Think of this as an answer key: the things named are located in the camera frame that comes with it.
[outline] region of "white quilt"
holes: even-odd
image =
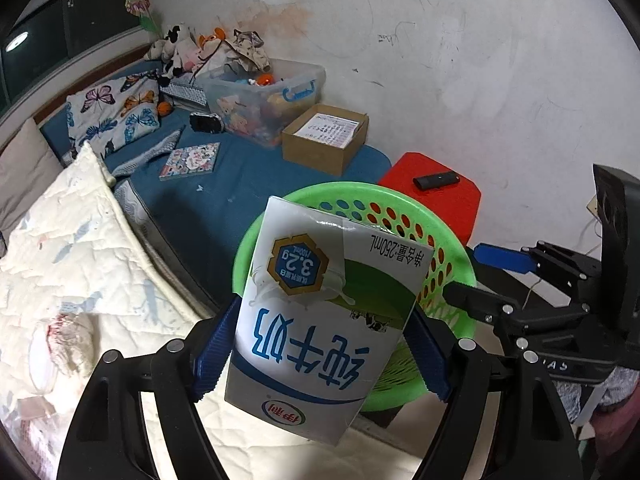
[[[88,145],[31,207],[0,260],[0,420],[46,480],[55,478],[88,380],[64,375],[44,360],[43,348],[31,347],[60,312],[90,320],[91,367],[111,348],[125,357],[155,352],[199,319],[152,266]],[[54,373],[46,384],[38,378],[37,388],[33,369],[47,365]],[[224,402],[225,382],[226,370],[197,407],[231,480],[404,480],[418,467],[418,458],[355,430],[331,447],[264,423]],[[173,479],[152,394],[143,407],[160,478]]]

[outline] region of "cow plush toy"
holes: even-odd
[[[171,27],[165,40],[161,55],[164,70],[158,79],[160,86],[167,86],[172,78],[191,72],[201,62],[198,58],[200,49],[184,23]]]

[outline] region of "cardboard box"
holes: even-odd
[[[359,123],[351,142],[344,148],[330,146],[304,137],[296,136],[315,114],[327,114]],[[309,108],[282,131],[282,156],[284,160],[296,162],[308,168],[341,176],[348,163],[364,144],[369,127],[369,116],[343,108],[317,104]]]
[[[337,444],[396,348],[433,248],[270,197],[225,400]]]

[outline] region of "orange ball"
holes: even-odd
[[[273,78],[273,74],[260,74],[255,78],[255,83],[260,86],[267,86],[274,84],[275,79]]]
[[[158,115],[160,117],[167,117],[171,112],[174,111],[174,107],[171,106],[171,103],[168,101],[162,101],[158,103]]]

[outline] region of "red stool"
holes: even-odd
[[[382,177],[380,186],[410,196],[428,207],[447,224],[466,246],[476,223],[480,206],[480,190],[472,181],[460,175],[460,182],[427,191],[420,191],[414,178],[450,171],[450,168],[421,153],[405,153]]]

